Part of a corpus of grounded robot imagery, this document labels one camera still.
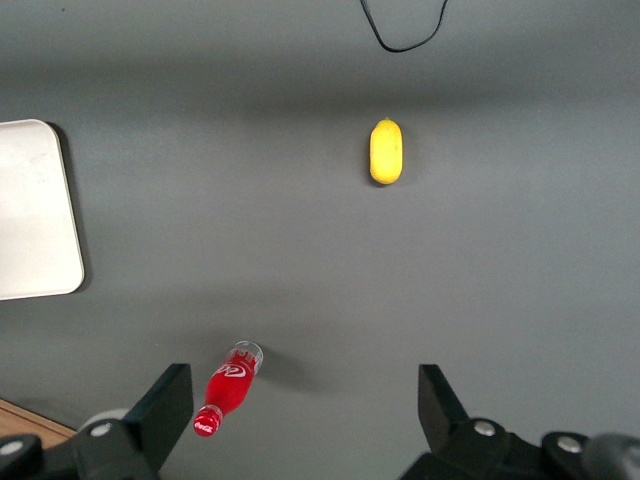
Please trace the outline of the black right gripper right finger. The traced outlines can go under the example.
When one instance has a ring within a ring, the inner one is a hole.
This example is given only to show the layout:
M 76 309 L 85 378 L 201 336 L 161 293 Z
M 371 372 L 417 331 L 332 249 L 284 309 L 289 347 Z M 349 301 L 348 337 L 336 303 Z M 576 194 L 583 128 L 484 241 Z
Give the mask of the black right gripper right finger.
M 507 464 L 511 437 L 493 420 L 470 417 L 437 365 L 418 375 L 418 417 L 429 451 L 403 479 L 519 479 Z

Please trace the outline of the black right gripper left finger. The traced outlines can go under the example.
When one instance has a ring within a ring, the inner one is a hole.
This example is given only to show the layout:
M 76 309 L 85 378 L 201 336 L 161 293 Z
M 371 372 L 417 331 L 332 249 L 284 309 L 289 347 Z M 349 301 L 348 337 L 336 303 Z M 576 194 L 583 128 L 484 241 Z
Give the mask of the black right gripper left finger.
M 157 479 L 193 409 L 191 367 L 172 364 L 126 413 L 103 414 L 78 433 L 78 477 Z

